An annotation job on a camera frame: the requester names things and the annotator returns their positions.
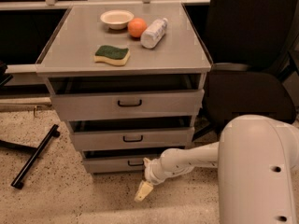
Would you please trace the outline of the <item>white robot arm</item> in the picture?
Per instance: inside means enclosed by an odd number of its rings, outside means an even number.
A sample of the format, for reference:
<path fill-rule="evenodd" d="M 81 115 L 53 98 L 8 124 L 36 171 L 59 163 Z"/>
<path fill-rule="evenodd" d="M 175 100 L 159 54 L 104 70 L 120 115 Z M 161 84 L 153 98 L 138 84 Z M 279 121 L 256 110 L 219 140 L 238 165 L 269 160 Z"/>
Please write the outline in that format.
<path fill-rule="evenodd" d="M 220 224 L 298 224 L 291 171 L 299 167 L 299 129 L 288 123 L 240 116 L 225 126 L 218 142 L 169 148 L 144 164 L 137 202 L 168 178 L 196 167 L 216 168 Z"/>

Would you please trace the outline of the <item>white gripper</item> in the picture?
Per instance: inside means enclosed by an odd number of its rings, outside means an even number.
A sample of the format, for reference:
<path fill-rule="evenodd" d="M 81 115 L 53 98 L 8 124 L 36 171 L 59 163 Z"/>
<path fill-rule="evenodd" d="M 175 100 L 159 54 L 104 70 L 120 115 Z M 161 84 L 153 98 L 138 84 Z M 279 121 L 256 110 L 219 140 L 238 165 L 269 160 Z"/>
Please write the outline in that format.
<path fill-rule="evenodd" d="M 164 171 L 158 159 L 143 159 L 145 171 L 144 176 L 147 181 L 142 180 L 135 194 L 135 201 L 142 202 L 152 191 L 153 185 L 162 184 L 165 181 Z"/>

